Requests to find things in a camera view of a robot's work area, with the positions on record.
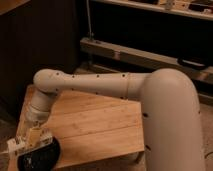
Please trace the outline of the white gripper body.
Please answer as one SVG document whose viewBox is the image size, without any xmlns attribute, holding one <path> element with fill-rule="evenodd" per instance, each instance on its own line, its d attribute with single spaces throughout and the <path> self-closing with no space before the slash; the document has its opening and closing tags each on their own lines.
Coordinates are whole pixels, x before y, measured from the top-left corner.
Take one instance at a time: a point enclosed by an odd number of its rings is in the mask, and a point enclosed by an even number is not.
<svg viewBox="0 0 213 171">
<path fill-rule="evenodd" d="M 16 136 L 7 141 L 10 156 L 20 156 L 51 144 L 53 135 L 48 129 L 30 128 L 25 136 Z"/>
</svg>

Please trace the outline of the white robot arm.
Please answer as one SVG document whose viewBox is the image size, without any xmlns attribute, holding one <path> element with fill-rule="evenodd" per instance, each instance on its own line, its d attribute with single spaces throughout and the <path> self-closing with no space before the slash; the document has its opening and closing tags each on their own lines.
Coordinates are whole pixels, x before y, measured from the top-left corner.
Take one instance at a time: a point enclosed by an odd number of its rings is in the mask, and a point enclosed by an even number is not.
<svg viewBox="0 0 213 171">
<path fill-rule="evenodd" d="M 71 75 L 42 69 L 33 78 L 35 93 L 27 105 L 20 134 L 7 141 L 10 157 L 22 171 L 49 171 L 60 145 L 43 127 L 65 90 L 77 90 L 141 105 L 147 171 L 206 171 L 199 97 L 191 79 L 164 68 L 152 73 Z"/>
</svg>

